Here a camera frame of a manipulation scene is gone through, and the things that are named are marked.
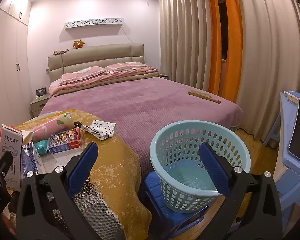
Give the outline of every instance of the orange curtain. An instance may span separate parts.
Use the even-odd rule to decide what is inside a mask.
[[[221,96],[236,102],[242,65],[242,18],[239,0],[226,0],[228,14],[228,54]]]
[[[217,95],[219,93],[221,75],[221,22],[218,0],[210,0],[211,9],[211,67],[208,92]]]

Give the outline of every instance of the blue gripper pad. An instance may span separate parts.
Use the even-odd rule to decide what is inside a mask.
[[[213,184],[220,194],[228,196],[230,194],[230,173],[231,164],[222,156],[218,156],[209,143],[204,142],[199,149],[200,159],[206,168]]]
[[[81,155],[74,156],[66,165],[68,185],[67,194],[73,197],[78,194],[98,158],[98,146],[90,142]]]

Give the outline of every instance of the beige curtain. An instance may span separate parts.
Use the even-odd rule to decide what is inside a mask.
[[[160,0],[161,72],[208,89],[211,64],[209,0]]]
[[[237,104],[241,128],[264,140],[280,111],[279,92],[300,92],[300,5],[239,0],[243,27]]]

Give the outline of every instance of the milk carton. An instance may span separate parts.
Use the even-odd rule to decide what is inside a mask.
[[[1,127],[0,158],[6,151],[10,151],[13,162],[6,174],[7,189],[21,191],[20,184],[20,156],[23,136],[22,133],[6,125]]]

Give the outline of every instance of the stuffed animal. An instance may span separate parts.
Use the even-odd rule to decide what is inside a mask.
[[[78,48],[82,48],[84,44],[85,43],[82,40],[74,41],[72,47],[75,47],[76,49],[78,49]]]

